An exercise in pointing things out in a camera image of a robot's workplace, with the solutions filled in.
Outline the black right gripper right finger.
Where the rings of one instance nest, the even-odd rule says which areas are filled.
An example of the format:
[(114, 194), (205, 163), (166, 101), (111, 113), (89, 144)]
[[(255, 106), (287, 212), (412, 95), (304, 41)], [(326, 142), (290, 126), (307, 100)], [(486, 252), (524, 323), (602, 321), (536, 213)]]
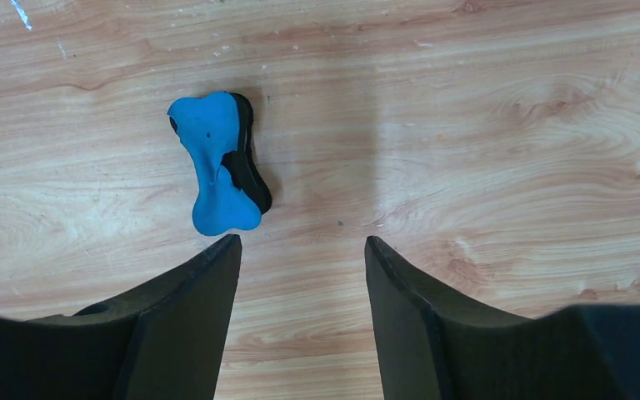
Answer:
[(365, 245), (387, 399), (640, 399), (640, 305), (575, 304), (529, 319)]

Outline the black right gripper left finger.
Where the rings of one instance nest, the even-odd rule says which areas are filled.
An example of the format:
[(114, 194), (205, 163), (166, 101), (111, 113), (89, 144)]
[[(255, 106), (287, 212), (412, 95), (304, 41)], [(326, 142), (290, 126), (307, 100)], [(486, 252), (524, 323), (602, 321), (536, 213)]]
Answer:
[(238, 287), (229, 234), (71, 316), (0, 317), (0, 399), (211, 399)]

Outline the blue bone-shaped whiteboard eraser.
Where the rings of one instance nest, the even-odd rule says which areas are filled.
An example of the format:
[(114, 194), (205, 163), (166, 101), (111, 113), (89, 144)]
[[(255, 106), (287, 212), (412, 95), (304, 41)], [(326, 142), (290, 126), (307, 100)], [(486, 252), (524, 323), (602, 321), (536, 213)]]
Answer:
[(253, 107), (248, 99), (236, 92), (181, 97), (167, 115), (195, 169), (196, 230), (216, 236), (258, 227), (273, 199), (253, 161)]

